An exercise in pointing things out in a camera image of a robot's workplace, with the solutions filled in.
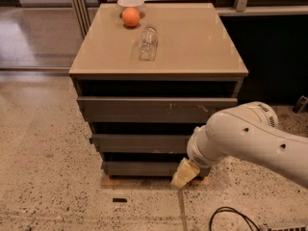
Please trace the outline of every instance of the black cable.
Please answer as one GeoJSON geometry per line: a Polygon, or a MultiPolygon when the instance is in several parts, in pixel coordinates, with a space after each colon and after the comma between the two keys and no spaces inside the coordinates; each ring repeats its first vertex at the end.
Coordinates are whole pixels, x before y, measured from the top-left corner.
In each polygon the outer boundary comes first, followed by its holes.
{"type": "Polygon", "coordinates": [[[256,225],[256,223],[253,222],[249,217],[247,217],[246,215],[244,215],[241,212],[237,211],[236,209],[231,208],[231,207],[227,207],[227,206],[220,207],[220,208],[216,209],[215,212],[212,214],[212,216],[210,218],[210,221],[209,221],[209,231],[212,231],[212,225],[213,225],[213,220],[214,220],[215,215],[218,214],[218,213],[222,213],[222,212],[235,213],[235,214],[241,216],[244,219],[244,221],[247,223],[247,225],[249,226],[251,231],[253,231],[253,228],[252,228],[252,226],[250,224],[252,224],[256,228],[257,231],[260,231],[260,229],[256,225]]]}

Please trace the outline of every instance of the cabinet top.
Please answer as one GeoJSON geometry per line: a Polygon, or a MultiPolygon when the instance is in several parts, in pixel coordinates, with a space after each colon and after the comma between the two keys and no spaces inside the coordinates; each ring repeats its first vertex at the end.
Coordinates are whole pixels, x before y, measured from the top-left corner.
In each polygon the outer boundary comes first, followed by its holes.
{"type": "Polygon", "coordinates": [[[69,71],[71,75],[244,77],[248,71],[215,8],[145,4],[140,25],[126,28],[116,4],[102,4],[69,71]],[[154,62],[139,60],[143,28],[158,32],[154,62]]]}

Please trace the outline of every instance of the drawer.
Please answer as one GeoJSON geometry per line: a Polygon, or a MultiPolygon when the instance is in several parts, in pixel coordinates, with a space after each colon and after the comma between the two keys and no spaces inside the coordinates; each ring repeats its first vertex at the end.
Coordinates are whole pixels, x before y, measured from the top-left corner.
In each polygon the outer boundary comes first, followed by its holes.
{"type": "MultiPolygon", "coordinates": [[[[110,176],[173,176],[179,163],[103,162],[102,169],[110,176]]],[[[199,177],[208,176],[210,168],[202,168],[199,177]]]]}
{"type": "Polygon", "coordinates": [[[237,105],[236,98],[78,97],[88,122],[205,123],[216,110],[237,105]]]}
{"type": "Polygon", "coordinates": [[[82,96],[117,97],[231,97],[241,78],[208,78],[207,81],[98,80],[78,78],[82,96]]]}
{"type": "Polygon", "coordinates": [[[93,134],[100,135],[176,135],[191,136],[199,123],[157,123],[157,122],[92,122],[93,134]]]}
{"type": "Polygon", "coordinates": [[[92,135],[100,152],[185,154],[189,139],[184,135],[92,135]]]}

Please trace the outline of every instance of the drawer front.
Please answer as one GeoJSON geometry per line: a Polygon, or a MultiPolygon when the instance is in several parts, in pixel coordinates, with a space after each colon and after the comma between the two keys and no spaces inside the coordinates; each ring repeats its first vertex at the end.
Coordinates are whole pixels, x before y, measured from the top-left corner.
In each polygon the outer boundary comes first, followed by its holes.
{"type": "Polygon", "coordinates": [[[216,108],[237,105],[236,98],[78,97],[88,122],[204,123],[216,108]]]}
{"type": "Polygon", "coordinates": [[[102,168],[111,176],[172,176],[178,165],[161,162],[103,162],[102,168]]]}
{"type": "Polygon", "coordinates": [[[185,154],[189,139],[190,136],[184,135],[92,135],[100,152],[185,154]]]}

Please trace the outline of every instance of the orange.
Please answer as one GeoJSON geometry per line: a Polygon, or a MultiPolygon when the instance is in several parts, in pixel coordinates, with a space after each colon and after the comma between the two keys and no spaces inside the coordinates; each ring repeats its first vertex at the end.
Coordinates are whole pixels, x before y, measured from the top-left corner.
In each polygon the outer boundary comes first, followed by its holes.
{"type": "Polygon", "coordinates": [[[127,8],[122,12],[122,20],[128,27],[136,27],[141,20],[139,11],[134,8],[127,8]]]}

